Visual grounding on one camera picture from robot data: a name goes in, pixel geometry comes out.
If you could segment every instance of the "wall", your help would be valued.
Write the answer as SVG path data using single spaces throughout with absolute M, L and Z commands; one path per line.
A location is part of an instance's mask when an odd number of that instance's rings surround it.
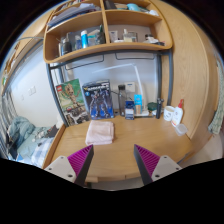
M 29 96 L 28 89 L 32 86 L 35 86 L 36 93 Z M 52 126 L 57 122 L 58 110 L 49 86 L 43 47 L 16 75 L 11 85 L 11 97 L 17 114 L 26 117 L 35 126 Z
M 78 78 L 80 84 L 83 85 L 84 83 L 95 80 L 110 79 L 111 90 L 114 92 L 118 92 L 119 84 L 124 84 L 124 82 L 135 82 L 135 93 L 128 93 L 128 97 L 134 99 L 134 94 L 140 94 L 134 67 L 127 66 L 123 68 L 115 68 L 94 74 L 92 74 L 92 72 L 116 65 L 135 63 L 138 68 L 146 104 L 149 102 L 156 102 L 158 92 L 156 56 L 154 58 L 153 54 L 150 53 L 118 53 L 117 57 L 119 59 L 124 58 L 139 58 L 139 59 L 116 60 L 115 54 L 105 55 L 104 62 L 68 70 L 66 80 L 72 80 Z M 149 58 L 149 59 L 154 58 L 154 60 L 140 59 L 140 58 Z M 66 68 L 69 69 L 83 64 L 93 63 L 101 61 L 102 59 L 103 56 L 95 56 L 74 63 L 70 63 L 66 66 Z M 113 101 L 113 108 L 118 109 L 119 108 L 118 96 L 114 93 L 112 93 L 112 101 Z

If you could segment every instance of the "white bottle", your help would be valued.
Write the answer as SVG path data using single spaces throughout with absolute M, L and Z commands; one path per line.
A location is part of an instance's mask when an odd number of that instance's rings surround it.
M 174 110 L 173 117 L 171 120 L 171 123 L 174 127 L 176 127 L 178 124 L 180 124 L 180 121 L 182 119 L 182 116 L 183 116 L 182 104 L 183 104 L 183 99 L 180 100 L 178 107 L 176 107 Z

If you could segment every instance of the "shelf unit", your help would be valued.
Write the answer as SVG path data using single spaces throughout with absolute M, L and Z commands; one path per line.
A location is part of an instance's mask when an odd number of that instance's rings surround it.
M 113 0 L 115 3 L 130 3 L 127 0 Z M 103 0 L 88 0 L 82 3 L 93 3 L 101 8 L 101 11 L 90 12 L 84 15 L 79 15 L 77 17 L 63 21 L 62 23 L 56 25 L 55 27 L 46 27 L 45 37 L 44 37 L 44 60 L 47 64 L 51 63 L 61 63 L 68 60 L 78 58 L 84 55 L 94 54 L 98 52 L 105 52 L 111 50 L 167 50 L 173 45 L 171 34 L 169 28 L 166 24 L 165 19 L 159 10 L 150 1 L 133 0 L 132 3 L 138 6 L 147 8 L 148 10 L 154 9 L 158 12 L 159 16 L 153 16 L 151 14 L 136 12 L 130 10 L 105 10 Z M 78 7 L 81 3 L 71 5 L 61 11 L 59 9 L 61 6 L 55 9 L 50 20 L 60 13 L 64 12 L 66 9 L 71 7 Z M 67 32 L 76 32 L 85 30 L 91 27 L 97 27 L 103 25 L 105 32 L 106 43 L 101 45 L 95 45 L 80 49 L 77 51 L 72 51 L 66 55 L 58 57 L 58 44 L 61 37 L 64 37 Z M 111 43 L 109 37 L 109 25 L 137 25 L 148 27 L 151 30 L 154 38 L 159 39 L 159 41 L 165 41 L 165 46 L 157 44 L 147 44 L 141 42 L 123 42 L 123 43 Z

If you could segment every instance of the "folded towel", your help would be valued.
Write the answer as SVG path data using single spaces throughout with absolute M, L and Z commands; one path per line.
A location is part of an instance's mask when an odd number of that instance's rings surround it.
M 110 121 L 91 121 L 86 134 L 86 145 L 111 144 L 114 138 L 114 125 Z

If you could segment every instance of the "wooden desk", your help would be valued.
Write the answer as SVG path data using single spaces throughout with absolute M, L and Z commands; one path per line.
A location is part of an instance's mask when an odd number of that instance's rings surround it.
M 159 156 L 168 155 L 176 162 L 181 160 L 191 148 L 189 138 L 186 135 L 179 137 L 171 123 L 165 121 L 163 116 L 160 119 L 136 118 L 134 121 L 116 116 L 102 121 L 114 123 L 114 141 L 109 145 L 94 146 L 94 156 L 87 174 L 87 182 L 139 177 L 140 172 L 133 153 L 134 144 Z M 90 121 L 66 128 L 52 160 L 45 162 L 43 168 L 60 155 L 69 156 L 86 147 L 85 139 L 89 124 Z

